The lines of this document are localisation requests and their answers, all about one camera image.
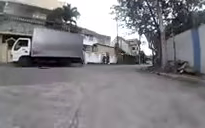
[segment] building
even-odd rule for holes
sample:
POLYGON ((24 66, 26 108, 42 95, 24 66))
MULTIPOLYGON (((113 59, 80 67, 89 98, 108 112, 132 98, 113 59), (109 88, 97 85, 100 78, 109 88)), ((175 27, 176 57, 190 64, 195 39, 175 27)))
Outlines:
POLYGON ((138 39, 126 40, 122 37, 116 37, 110 46, 119 48, 118 53, 116 53, 117 63, 139 63, 140 41, 138 39))
POLYGON ((58 0, 0 0, 8 2, 23 3, 25 5, 32 5, 47 9, 54 9, 58 6, 61 6, 61 2, 58 0))
POLYGON ((109 56, 110 64, 117 63, 114 47, 96 43, 92 46, 91 51, 85 52, 85 63, 101 64, 105 56, 109 56))
POLYGON ((129 43, 127 40, 125 40, 122 37, 116 37, 111 43, 110 46, 115 47, 115 45, 117 45, 118 42, 118 47, 125 52, 125 54, 127 55, 131 55, 131 48, 129 46, 129 43))
POLYGON ((10 62, 10 49, 18 37, 30 37, 44 27, 51 10, 12 1, 0 1, 0 62, 10 62))
POLYGON ((127 40, 127 42, 130 47, 131 55, 138 56, 140 53, 141 42, 138 39, 130 39, 130 40, 127 40))
POLYGON ((138 39, 129 39, 126 40, 122 37, 116 37, 111 43, 110 46, 115 47, 118 42, 118 47, 122 49, 125 54, 131 56, 138 56, 140 51, 140 41, 138 39))
POLYGON ((109 55, 110 63, 116 63, 114 47, 109 46, 110 36, 98 34, 94 31, 83 28, 85 63, 102 63, 102 58, 109 55))

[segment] truck cargo box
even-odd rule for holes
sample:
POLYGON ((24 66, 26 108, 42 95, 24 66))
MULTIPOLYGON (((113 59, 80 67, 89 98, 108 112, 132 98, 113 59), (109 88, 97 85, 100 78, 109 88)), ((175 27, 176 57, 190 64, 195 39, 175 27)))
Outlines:
POLYGON ((83 37, 64 31, 35 28, 32 45, 32 57, 64 57, 83 59, 83 37))

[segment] truck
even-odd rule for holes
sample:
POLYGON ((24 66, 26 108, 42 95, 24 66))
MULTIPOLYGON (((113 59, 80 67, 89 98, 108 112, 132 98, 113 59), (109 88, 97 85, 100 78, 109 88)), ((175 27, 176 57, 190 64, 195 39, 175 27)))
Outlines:
POLYGON ((83 37, 48 28, 35 28, 31 37, 18 38, 11 49, 12 62, 22 67, 33 63, 84 63, 83 37))

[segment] trash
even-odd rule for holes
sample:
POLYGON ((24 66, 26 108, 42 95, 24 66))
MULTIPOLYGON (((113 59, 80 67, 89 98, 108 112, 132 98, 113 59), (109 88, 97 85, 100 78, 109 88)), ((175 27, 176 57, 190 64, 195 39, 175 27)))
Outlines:
POLYGON ((188 61, 178 60, 176 64, 174 61, 168 61, 165 67, 166 72, 175 72, 180 74, 196 75, 196 71, 190 66, 188 61))

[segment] road surface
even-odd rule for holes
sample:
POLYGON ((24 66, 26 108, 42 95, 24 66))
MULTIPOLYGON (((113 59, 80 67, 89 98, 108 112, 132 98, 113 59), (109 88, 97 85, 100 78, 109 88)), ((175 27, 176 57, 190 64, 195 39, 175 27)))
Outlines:
POLYGON ((0 128, 205 128, 205 87, 139 66, 0 67, 0 128))

